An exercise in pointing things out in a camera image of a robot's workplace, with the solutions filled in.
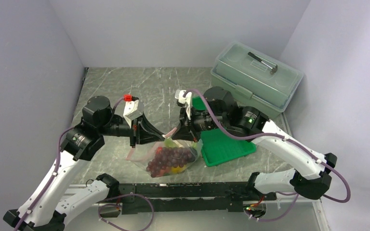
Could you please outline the yellow orange fruit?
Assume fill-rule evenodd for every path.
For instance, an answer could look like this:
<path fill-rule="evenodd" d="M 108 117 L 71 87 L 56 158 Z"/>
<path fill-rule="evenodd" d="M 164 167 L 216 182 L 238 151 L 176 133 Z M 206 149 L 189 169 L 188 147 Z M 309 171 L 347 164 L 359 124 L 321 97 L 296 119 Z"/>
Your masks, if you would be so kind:
<path fill-rule="evenodd" d="M 186 169 L 187 169 L 187 165 L 179 165 L 177 167 L 170 167 L 169 174 L 170 175 L 179 174 L 185 171 Z"/>

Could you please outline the green plastic tray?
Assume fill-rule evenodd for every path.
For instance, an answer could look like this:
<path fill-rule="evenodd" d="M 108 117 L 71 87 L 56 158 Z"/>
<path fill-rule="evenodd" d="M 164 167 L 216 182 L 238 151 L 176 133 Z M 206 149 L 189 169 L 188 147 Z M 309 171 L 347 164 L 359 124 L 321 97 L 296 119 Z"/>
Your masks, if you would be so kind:
<path fill-rule="evenodd" d="M 232 139 L 218 128 L 201 132 L 200 141 L 200 153 L 205 164 L 209 167 L 217 166 L 256 152 L 255 144 Z"/>

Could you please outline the purple grape bunch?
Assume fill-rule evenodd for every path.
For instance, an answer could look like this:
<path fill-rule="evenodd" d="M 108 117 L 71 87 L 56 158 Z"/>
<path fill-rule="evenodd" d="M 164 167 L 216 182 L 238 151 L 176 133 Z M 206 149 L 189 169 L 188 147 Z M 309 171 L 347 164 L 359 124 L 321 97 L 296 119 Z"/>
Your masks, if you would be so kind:
<path fill-rule="evenodd" d="M 198 152 L 192 147 L 183 148 L 168 148 L 163 147 L 162 155 L 156 155 L 148 161 L 146 171 L 152 178 L 159 178 L 168 176 L 170 167 L 177 167 L 179 165 L 187 165 L 187 168 L 194 163 L 198 158 Z"/>

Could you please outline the clear zip top bag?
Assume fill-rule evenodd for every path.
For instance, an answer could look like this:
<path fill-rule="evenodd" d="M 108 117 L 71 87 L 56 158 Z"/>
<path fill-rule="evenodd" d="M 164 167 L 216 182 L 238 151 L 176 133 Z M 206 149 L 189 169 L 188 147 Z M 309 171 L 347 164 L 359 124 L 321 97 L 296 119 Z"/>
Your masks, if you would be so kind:
<path fill-rule="evenodd" d="M 184 172 L 201 157 L 203 141 L 172 140 L 175 129 L 163 135 L 163 141 L 131 148 L 125 159 L 134 163 L 152 178 Z"/>

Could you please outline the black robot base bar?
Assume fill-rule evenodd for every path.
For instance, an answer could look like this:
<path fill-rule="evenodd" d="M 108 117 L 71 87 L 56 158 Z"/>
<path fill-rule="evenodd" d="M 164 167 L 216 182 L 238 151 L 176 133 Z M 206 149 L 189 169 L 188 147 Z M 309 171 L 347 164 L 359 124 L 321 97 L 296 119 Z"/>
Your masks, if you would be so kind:
<path fill-rule="evenodd" d="M 260 196 L 247 191 L 244 182 L 121 183 L 105 202 L 122 204 L 122 214 L 142 212 L 213 211 L 242 212 L 250 202 L 276 200 L 274 192 Z"/>

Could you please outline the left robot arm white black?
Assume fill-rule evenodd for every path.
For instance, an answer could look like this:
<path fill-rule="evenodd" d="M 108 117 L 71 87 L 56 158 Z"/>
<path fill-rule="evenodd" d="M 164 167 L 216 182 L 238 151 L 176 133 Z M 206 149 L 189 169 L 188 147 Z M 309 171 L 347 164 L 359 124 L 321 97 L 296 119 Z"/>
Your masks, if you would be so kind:
<path fill-rule="evenodd" d="M 77 194 L 63 198 L 74 177 L 104 146 L 106 136 L 127 137 L 131 147 L 164 139 L 145 117 L 137 97 L 124 95 L 120 101 L 126 103 L 121 116 L 105 96 L 87 101 L 80 122 L 60 135 L 56 159 L 42 182 L 23 205 L 4 214 L 9 226 L 16 231 L 62 231 L 92 204 L 122 197 L 119 181 L 103 173 Z"/>

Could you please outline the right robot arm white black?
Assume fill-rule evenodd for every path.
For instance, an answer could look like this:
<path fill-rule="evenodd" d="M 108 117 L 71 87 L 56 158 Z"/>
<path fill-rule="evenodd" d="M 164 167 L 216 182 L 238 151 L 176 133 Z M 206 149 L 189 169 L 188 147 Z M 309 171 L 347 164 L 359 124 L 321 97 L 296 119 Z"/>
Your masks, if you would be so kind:
<path fill-rule="evenodd" d="M 212 87 L 199 96 L 203 110 L 192 104 L 196 93 L 196 89 L 176 91 L 181 110 L 172 139 L 198 142 L 202 132 L 219 129 L 231 139 L 263 147 L 290 164 L 291 169 L 282 172 L 253 173 L 246 187 L 252 200 L 272 192 L 296 193 L 312 200 L 326 196 L 336 155 L 307 148 L 256 108 L 239 106 L 232 94 L 221 87 Z"/>

